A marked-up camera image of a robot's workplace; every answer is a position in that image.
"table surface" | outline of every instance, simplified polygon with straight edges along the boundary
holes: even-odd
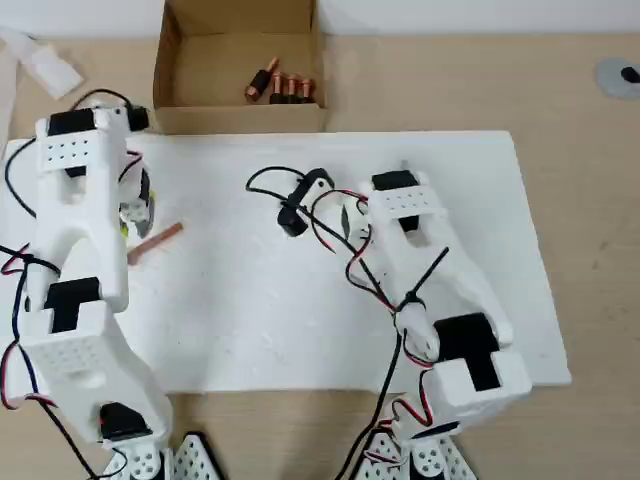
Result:
[[[151,103],[156,42],[60,41],[85,88]],[[514,138],[573,374],[459,437],[485,479],[637,478],[640,103],[604,97],[594,65],[639,60],[640,35],[335,37],[330,131],[505,129]],[[21,78],[12,135],[56,103]],[[175,440],[206,430],[234,479],[332,478],[375,398],[363,392],[180,395]],[[37,405],[1,412],[9,478],[84,478]],[[102,465],[104,453],[84,446]]]

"white foam board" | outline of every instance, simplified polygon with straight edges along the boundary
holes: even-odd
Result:
[[[9,151],[17,146],[12,142]],[[118,316],[132,348],[167,391],[379,390],[395,338],[388,313],[346,283],[342,262],[311,234],[288,238],[276,224],[277,202],[244,185],[259,168],[282,164],[325,167],[339,187],[357,188],[402,160],[432,178],[468,254],[514,324],[515,346],[534,383],[570,381],[509,133],[141,135],[130,147],[150,165],[154,231],[178,220],[185,227],[130,268],[131,302]],[[30,148],[12,169],[31,205],[34,162]],[[288,193],[294,181],[274,173],[261,185]],[[0,226],[0,242],[14,247],[29,241],[34,227],[4,185]],[[96,254],[79,244],[63,277],[91,275]],[[3,346],[11,339],[16,282],[0,278]],[[18,363],[16,356],[10,365],[14,392],[27,385]],[[413,389],[416,375],[401,359],[392,391]]]

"open cardboard box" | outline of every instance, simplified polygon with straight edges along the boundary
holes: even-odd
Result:
[[[167,134],[317,132],[324,127],[323,42],[314,0],[167,0],[153,101]],[[316,104],[250,104],[244,89],[275,56],[310,77]]]

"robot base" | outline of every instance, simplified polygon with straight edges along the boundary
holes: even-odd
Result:
[[[386,433],[377,433],[366,450],[388,458],[400,458],[400,452]],[[372,462],[362,457],[354,480],[476,480],[473,470],[451,437],[440,437],[412,449],[410,458],[400,466]]]
[[[122,468],[123,459],[115,454],[109,465],[104,470],[104,475],[110,475]],[[122,472],[114,475],[113,480],[129,480],[140,478],[135,475],[136,464],[128,464]],[[225,480],[213,450],[207,442],[206,436],[201,432],[189,432],[178,451],[168,462],[164,469],[155,477],[163,480]]]

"white robotic arm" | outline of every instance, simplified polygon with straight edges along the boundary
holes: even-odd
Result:
[[[318,200],[333,185],[327,172],[312,170],[282,202],[278,223],[291,236],[304,233],[313,223]],[[355,195],[338,191],[347,194],[346,201],[339,210],[341,221],[332,224],[342,224],[345,239],[373,272],[391,304],[405,354],[421,367],[416,390],[393,399],[377,424],[389,436],[387,445],[396,445],[398,452],[393,458],[391,453],[381,456],[380,448],[366,452],[358,475],[367,478],[368,468],[386,463],[400,469],[403,479],[450,478],[444,461],[422,462],[424,452],[444,459],[440,445],[451,444],[450,435],[497,414],[531,390],[522,357],[511,347],[513,328],[424,173],[399,169],[374,175]],[[369,232],[366,248],[362,232]],[[363,269],[354,263],[352,274],[373,287]],[[424,298],[435,284],[457,298],[458,311],[445,317],[432,313]],[[416,472],[421,462],[424,468]],[[429,468],[431,463],[439,467]],[[373,471],[380,475],[380,469]]]
[[[62,269],[84,238],[99,270],[95,277],[57,282],[50,269],[31,265],[21,338],[69,422],[86,441],[123,452],[139,480],[173,474],[171,403],[114,318],[128,304],[122,224],[133,218],[146,233],[153,219],[148,175],[126,146],[131,131],[147,126],[146,111],[131,105],[38,122],[33,254]]]

